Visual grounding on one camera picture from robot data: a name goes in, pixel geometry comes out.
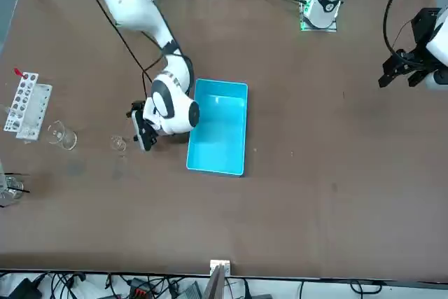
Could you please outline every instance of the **glass cup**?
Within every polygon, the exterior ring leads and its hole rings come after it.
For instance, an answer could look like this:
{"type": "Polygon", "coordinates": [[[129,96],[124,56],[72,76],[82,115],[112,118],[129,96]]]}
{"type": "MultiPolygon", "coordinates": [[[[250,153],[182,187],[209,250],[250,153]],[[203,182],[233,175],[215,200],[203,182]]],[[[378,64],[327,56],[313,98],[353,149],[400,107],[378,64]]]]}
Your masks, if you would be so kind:
{"type": "Polygon", "coordinates": [[[55,121],[48,127],[47,138],[50,144],[58,145],[69,151],[75,147],[78,141],[76,133],[67,128],[60,120],[55,121]]]}
{"type": "Polygon", "coordinates": [[[121,136],[112,136],[111,148],[117,152],[122,153],[126,150],[126,141],[121,136]]]}
{"type": "Polygon", "coordinates": [[[23,195],[23,182],[15,176],[6,177],[7,188],[0,192],[0,208],[7,207],[18,202],[23,195]]]}

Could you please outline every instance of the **white test tube rack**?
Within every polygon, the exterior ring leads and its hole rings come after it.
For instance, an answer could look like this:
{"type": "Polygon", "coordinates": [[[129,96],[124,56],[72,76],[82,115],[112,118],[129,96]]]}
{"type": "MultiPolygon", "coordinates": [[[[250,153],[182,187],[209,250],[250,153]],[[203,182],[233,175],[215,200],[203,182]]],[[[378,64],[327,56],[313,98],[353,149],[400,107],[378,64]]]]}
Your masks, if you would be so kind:
{"type": "Polygon", "coordinates": [[[52,86],[38,84],[39,74],[23,73],[6,119],[4,131],[16,133],[15,138],[36,141],[48,107],[52,86]]]}

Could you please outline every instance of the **floor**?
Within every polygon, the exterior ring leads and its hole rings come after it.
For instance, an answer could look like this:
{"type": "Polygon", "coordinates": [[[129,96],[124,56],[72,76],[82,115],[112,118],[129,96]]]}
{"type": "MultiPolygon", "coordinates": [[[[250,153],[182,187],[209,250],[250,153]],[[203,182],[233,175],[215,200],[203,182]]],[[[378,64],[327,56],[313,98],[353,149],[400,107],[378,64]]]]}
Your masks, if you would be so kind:
{"type": "MultiPolygon", "coordinates": [[[[4,41],[7,39],[8,27],[11,21],[11,16],[15,8],[17,0],[0,0],[2,11],[0,11],[0,52],[4,41]]],[[[446,6],[448,0],[437,0],[439,6],[446,6]]],[[[0,280],[0,295],[8,295],[15,286],[26,276],[30,279],[36,277],[35,274],[10,274],[0,280]]],[[[123,293],[129,291],[129,287],[125,282],[118,277],[115,279],[114,289],[116,293],[123,293]]],[[[76,292],[78,298],[101,298],[111,295],[110,289],[104,290],[104,282],[106,276],[92,275],[87,278],[85,284],[76,287],[73,291],[76,292]]],[[[194,281],[194,279],[184,279],[180,285],[181,289],[185,289],[194,281]]],[[[204,290],[207,281],[205,279],[197,279],[199,287],[204,290]]],[[[299,298],[299,288],[301,283],[299,281],[265,281],[265,280],[250,280],[249,286],[253,295],[269,293],[273,298],[299,298]]],[[[244,285],[241,280],[231,281],[233,298],[238,298],[244,294],[244,285]]],[[[50,297],[50,278],[46,277],[40,289],[43,292],[44,298],[50,297]]],[[[385,287],[382,292],[376,295],[376,298],[446,298],[448,296],[446,291],[428,290],[420,288],[399,288],[399,287],[385,287]]],[[[225,298],[231,298],[230,292],[226,290],[225,298]]],[[[305,283],[302,298],[358,298],[346,284],[322,284],[322,283],[305,283]]],[[[170,298],[169,294],[161,298],[170,298]]]]}
{"type": "MultiPolygon", "coordinates": [[[[0,280],[0,295],[6,296],[26,277],[34,280],[39,274],[9,274],[0,280]]],[[[53,275],[49,274],[41,282],[39,290],[42,292],[42,298],[49,298],[51,294],[51,279],[53,275]]],[[[126,279],[132,279],[133,276],[125,276],[126,279]]],[[[112,290],[105,289],[107,276],[104,274],[90,274],[84,282],[77,281],[73,287],[73,293],[78,299],[95,299],[95,298],[113,298],[112,290]]],[[[194,281],[197,281],[199,289],[203,292],[207,286],[207,279],[204,278],[186,278],[179,282],[179,293],[186,290],[194,281]]],[[[224,299],[237,299],[244,297],[244,283],[242,279],[229,279],[228,283],[232,289],[229,291],[229,286],[225,287],[224,299]]],[[[248,287],[251,295],[265,295],[270,294],[273,299],[299,299],[301,281],[274,281],[274,280],[248,280],[248,287]]],[[[123,295],[123,298],[129,294],[129,286],[118,276],[113,277],[113,290],[117,295],[123,295]]],[[[363,286],[363,291],[376,291],[377,286],[363,286]]],[[[56,298],[68,298],[67,290],[62,292],[62,286],[59,286],[55,291],[56,298]]],[[[390,287],[385,286],[375,296],[374,299],[392,299],[392,298],[407,298],[407,299],[443,299],[448,296],[446,290],[433,290],[422,288],[407,288],[407,287],[390,287]]],[[[169,292],[163,293],[160,299],[170,299],[169,292]]],[[[332,299],[357,299],[360,295],[353,292],[348,284],[328,284],[328,283],[312,283],[305,282],[302,289],[302,299],[317,299],[317,298],[332,298],[332,299]]]]}

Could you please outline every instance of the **brown table surface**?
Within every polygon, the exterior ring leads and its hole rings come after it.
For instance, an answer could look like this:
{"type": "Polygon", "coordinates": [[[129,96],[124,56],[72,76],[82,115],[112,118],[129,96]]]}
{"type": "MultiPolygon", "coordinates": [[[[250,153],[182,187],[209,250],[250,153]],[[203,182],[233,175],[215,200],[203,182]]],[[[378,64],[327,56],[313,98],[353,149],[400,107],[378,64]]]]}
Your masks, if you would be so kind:
{"type": "MultiPolygon", "coordinates": [[[[0,134],[31,190],[1,210],[2,267],[207,273],[222,258],[239,275],[448,279],[448,95],[378,88],[387,0],[345,0],[336,34],[300,32],[288,1],[157,2],[197,77],[248,84],[245,177],[189,172],[185,136],[120,158],[109,137],[133,135],[139,68],[94,0],[19,0],[1,103],[13,67],[38,72],[53,85],[45,124],[60,118],[78,145],[0,134]]],[[[395,0],[391,40],[432,2],[395,0]]],[[[158,56],[123,34],[145,65],[158,56]]]]}

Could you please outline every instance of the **blue plastic tray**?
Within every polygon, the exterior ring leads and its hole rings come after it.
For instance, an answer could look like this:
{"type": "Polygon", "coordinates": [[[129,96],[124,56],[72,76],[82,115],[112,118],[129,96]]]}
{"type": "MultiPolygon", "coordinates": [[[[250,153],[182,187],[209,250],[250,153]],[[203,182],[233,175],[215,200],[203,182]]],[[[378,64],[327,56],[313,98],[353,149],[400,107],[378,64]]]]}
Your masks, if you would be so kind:
{"type": "Polygon", "coordinates": [[[187,168],[241,176],[244,172],[248,87],[196,80],[199,123],[190,133],[187,168]]]}

